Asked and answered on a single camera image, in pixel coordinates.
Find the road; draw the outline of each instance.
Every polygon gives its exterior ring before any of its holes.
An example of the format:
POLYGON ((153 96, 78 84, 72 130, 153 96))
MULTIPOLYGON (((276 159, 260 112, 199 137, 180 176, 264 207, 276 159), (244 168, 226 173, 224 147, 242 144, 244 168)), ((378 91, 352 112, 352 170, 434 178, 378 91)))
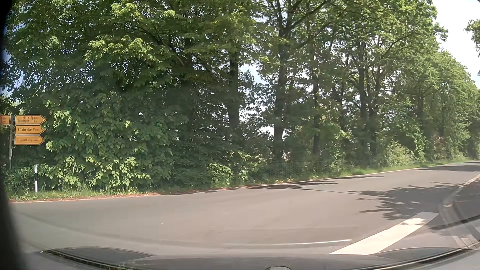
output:
POLYGON ((23 249, 116 247, 155 255, 371 254, 457 246, 442 201, 480 173, 465 162, 293 184, 11 203, 23 249))

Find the car hood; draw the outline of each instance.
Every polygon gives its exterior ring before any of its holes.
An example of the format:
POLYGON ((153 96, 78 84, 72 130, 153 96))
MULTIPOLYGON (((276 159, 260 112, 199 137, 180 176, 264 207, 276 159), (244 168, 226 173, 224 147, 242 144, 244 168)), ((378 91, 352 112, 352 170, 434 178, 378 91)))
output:
POLYGON ((372 255, 343 254, 198 254, 177 256, 155 256, 151 254, 109 248, 109 247, 70 247, 45 250, 43 258, 57 263, 74 262, 77 267, 93 268, 116 267, 134 270, 266 270, 282 267, 278 270, 353 270, 375 269, 390 266, 393 269, 409 263, 420 265, 438 257, 453 256, 458 253, 476 252, 474 250, 421 247, 392 250, 372 255))

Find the arrow-shaped sign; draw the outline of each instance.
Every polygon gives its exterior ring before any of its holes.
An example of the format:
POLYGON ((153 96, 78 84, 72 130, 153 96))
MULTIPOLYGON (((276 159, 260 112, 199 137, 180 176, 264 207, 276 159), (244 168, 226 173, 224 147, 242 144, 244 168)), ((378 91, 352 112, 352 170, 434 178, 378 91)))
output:
POLYGON ((17 125, 15 135, 40 135, 45 131, 41 125, 17 125))
POLYGON ((28 124, 42 124, 45 122, 45 117, 33 114, 33 115, 15 115, 15 125, 28 125, 28 124))
POLYGON ((0 115, 0 124, 9 125, 10 124, 10 115, 9 114, 0 115))
POLYGON ((15 145, 41 145, 44 142, 42 136, 15 136, 15 145))

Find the white line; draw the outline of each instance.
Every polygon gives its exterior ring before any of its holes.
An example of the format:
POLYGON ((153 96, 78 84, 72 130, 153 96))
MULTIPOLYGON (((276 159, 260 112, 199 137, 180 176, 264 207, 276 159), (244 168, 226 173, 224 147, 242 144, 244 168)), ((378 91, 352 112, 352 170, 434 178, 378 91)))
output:
POLYGON ((438 213, 421 212, 390 229, 348 245, 331 254, 370 255, 380 252, 433 220, 438 213))

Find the grass verge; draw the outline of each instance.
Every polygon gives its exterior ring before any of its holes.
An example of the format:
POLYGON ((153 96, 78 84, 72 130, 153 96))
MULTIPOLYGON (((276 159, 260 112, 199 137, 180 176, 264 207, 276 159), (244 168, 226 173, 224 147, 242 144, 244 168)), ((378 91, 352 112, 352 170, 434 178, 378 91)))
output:
MULTIPOLYGON (((414 168, 425 168, 430 166, 445 165, 450 163, 466 162, 472 161, 467 158, 458 158, 453 160, 439 160, 435 162, 424 162, 424 163, 413 163, 402 166, 392 166, 392 167, 382 167, 382 168, 354 168, 352 170, 345 170, 337 173, 322 175, 316 179, 320 178, 335 178, 335 177, 346 177, 353 175, 363 175, 376 172, 391 172, 397 170, 406 170, 414 168)), ((304 178, 293 178, 293 179, 284 179, 276 180, 268 183, 256 183, 256 184, 247 184, 250 185, 259 185, 259 184, 275 184, 275 183, 287 183, 305 180, 304 178)), ((153 195, 153 194, 174 194, 174 193, 194 193, 199 191, 206 191, 211 189, 220 189, 220 188, 233 188, 231 186, 219 186, 217 188, 207 188, 207 189, 193 189, 193 188, 180 188, 180 187, 171 187, 157 191, 151 192, 139 192, 136 189, 123 189, 123 190, 90 190, 85 189, 69 189, 62 191, 39 191, 37 193, 31 191, 22 195, 10 195, 10 201, 49 201, 49 200, 71 200, 71 199, 82 199, 82 198, 102 198, 102 197, 124 197, 124 196, 142 196, 142 195, 153 195)))

